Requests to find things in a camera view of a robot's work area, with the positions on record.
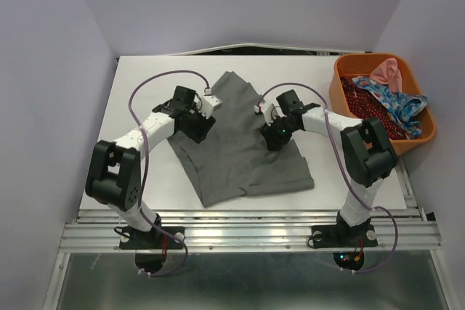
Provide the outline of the grey skirt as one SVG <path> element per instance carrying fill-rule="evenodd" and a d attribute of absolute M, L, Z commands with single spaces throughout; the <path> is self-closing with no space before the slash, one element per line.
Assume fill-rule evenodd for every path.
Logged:
<path fill-rule="evenodd" d="M 182 132 L 169 138 L 203 207 L 314 188 L 307 160 L 295 141 L 278 152 L 267 149 L 259 132 L 263 122 L 254 114 L 259 95 L 249 82 L 226 72 L 212 93 L 222 106 L 206 139 L 197 144 Z"/>

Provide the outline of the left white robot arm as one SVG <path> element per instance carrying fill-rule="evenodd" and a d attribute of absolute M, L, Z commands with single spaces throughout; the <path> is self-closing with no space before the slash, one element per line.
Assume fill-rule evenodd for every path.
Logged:
<path fill-rule="evenodd" d="M 209 91 L 177 86 L 171 99 L 152 109 L 137 127 L 112 142 L 100 140 L 94 146 L 85 193 L 98 203 L 114 210 L 128 224 L 117 228 L 126 242 L 141 242 L 155 247 L 163 238 L 161 217 L 142 200 L 141 161 L 147 161 L 151 150 L 162 141 L 182 132 L 195 143 L 201 143 L 215 124 L 215 110 L 220 98 Z"/>

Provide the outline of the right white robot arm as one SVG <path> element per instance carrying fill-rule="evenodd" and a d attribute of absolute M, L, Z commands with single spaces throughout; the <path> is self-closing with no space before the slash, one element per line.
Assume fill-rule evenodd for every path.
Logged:
<path fill-rule="evenodd" d="M 374 198 L 383 180 L 397 166 L 397 155 L 378 118 L 350 118 L 327 109 L 327 104 L 304 104 L 294 90 L 276 98 L 278 106 L 261 100 L 254 112 L 264 118 L 260 133 L 269 151 L 279 151 L 293 133 L 305 131 L 330 140 L 343 180 L 346 200 L 336 218 L 334 236 L 350 245 L 366 236 Z"/>

